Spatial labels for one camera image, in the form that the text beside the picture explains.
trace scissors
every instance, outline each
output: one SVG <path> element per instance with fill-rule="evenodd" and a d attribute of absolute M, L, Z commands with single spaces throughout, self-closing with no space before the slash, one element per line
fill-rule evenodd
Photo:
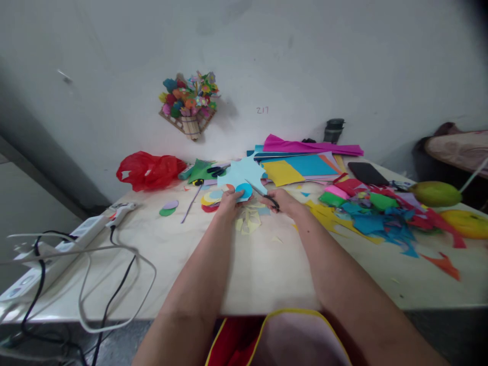
<path fill-rule="evenodd" d="M 220 166 L 213 167 L 213 168 L 208 168 L 207 169 L 207 173 L 212 173 L 212 177 L 217 178 L 219 175 L 224 174 L 225 168 L 226 167 L 222 168 Z"/>
<path fill-rule="evenodd" d="M 268 196 L 267 194 L 266 195 L 263 195 L 261 192 L 258 191 L 258 189 L 253 186 L 247 179 L 244 178 L 244 180 L 249 183 L 249 185 L 253 188 L 253 190 L 255 190 L 261 197 L 264 197 L 264 198 L 267 198 L 268 200 L 270 200 L 274 206 L 273 208 L 276 209 L 277 212 L 280 212 L 280 205 L 278 205 L 278 203 L 271 197 L 271 196 Z"/>

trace red bag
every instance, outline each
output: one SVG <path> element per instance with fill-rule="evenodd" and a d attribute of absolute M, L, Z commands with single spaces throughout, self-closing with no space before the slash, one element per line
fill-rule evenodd
<path fill-rule="evenodd" d="M 129 155 L 120 163 L 117 178 L 132 184 L 135 192 L 165 188 L 187 167 L 186 163 L 172 155 L 156 157 L 143 151 Z M 129 176 L 122 179 L 122 173 Z"/>

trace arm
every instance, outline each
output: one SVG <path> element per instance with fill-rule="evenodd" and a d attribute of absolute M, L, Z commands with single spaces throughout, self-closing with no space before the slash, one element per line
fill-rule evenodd
<path fill-rule="evenodd" d="M 368 364 L 447 364 L 304 205 L 282 189 L 268 194 L 298 227 L 320 303 L 340 322 Z M 262 202 L 271 208 L 270 201 Z"/>
<path fill-rule="evenodd" d="M 210 226 L 144 337 L 133 366 L 204 364 L 227 285 L 236 200 L 242 194 L 224 192 Z"/>

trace hand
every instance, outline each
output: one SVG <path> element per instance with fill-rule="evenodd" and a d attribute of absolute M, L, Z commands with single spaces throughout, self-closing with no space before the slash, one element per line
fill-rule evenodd
<path fill-rule="evenodd" d="M 241 206 L 241 204 L 236 203 L 236 201 L 243 194 L 244 191 L 236 192 L 234 191 L 234 188 L 225 191 L 222 195 L 222 200 L 220 201 L 216 216 L 224 216 L 233 220 L 237 214 L 237 208 Z"/>
<path fill-rule="evenodd" d="M 291 218 L 293 218 L 293 215 L 295 215 L 303 208 L 303 205 L 296 199 L 294 199 L 283 188 L 268 191 L 268 196 L 273 198 L 278 203 L 278 205 L 280 205 L 280 211 L 286 213 Z M 267 198 L 260 197 L 259 202 L 264 203 L 274 213 L 278 213 L 278 211 L 273 208 L 274 204 Z"/>

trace table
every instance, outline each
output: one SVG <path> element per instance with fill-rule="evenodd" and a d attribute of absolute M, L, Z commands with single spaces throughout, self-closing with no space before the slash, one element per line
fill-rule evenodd
<path fill-rule="evenodd" d="M 367 161 L 362 158 L 345 158 Z M 410 181 L 399 174 L 373 164 L 388 180 Z M 323 186 L 313 182 L 284 187 L 300 202 L 318 202 Z M 266 186 L 269 190 L 273 184 Z M 183 224 L 180 221 L 196 193 L 197 187 L 180 182 L 172 188 L 157 192 L 128 192 L 118 202 L 137 202 L 141 207 L 128 214 L 116 230 L 115 239 L 136 247 L 158 269 L 156 282 L 138 319 L 153 319 L 161 308 L 173 282 L 190 257 L 208 227 L 212 213 L 201 209 L 200 198 L 209 191 L 201 191 Z M 305 197 L 300 192 L 311 193 Z M 164 203 L 178 200 L 176 212 L 159 216 Z M 484 215 L 463 204 L 464 209 Z M 293 222 L 280 214 L 261 217 L 262 225 L 252 235 L 236 232 L 228 290 L 223 315 L 266 314 L 273 310 L 294 307 L 319 309 L 310 275 L 310 268 Z M 375 245 L 359 235 L 338 226 L 347 237 L 332 234 L 352 257 L 373 277 L 379 286 L 402 310 L 457 309 L 488 304 L 488 250 L 485 240 L 466 239 L 468 249 L 453 249 L 450 234 L 414 234 L 419 250 L 441 251 L 448 255 L 461 273 L 461 282 L 448 276 L 423 258 L 401 254 L 390 243 Z M 271 241 L 277 236 L 283 244 Z M 90 247 L 108 246 L 109 230 L 104 229 Z M 104 308 L 115 291 L 131 260 L 132 254 L 123 250 L 101 251 L 92 254 L 92 268 L 85 288 L 83 307 L 90 320 L 101 320 Z M 62 277 L 40 298 L 33 310 L 32 321 L 77 321 L 77 298 L 84 274 L 85 261 L 80 256 Z M 114 301 L 111 320 L 129 318 L 145 294 L 151 270 L 144 263 L 134 267 L 122 291 Z M 20 322 L 26 307 L 12 311 L 4 321 Z"/>

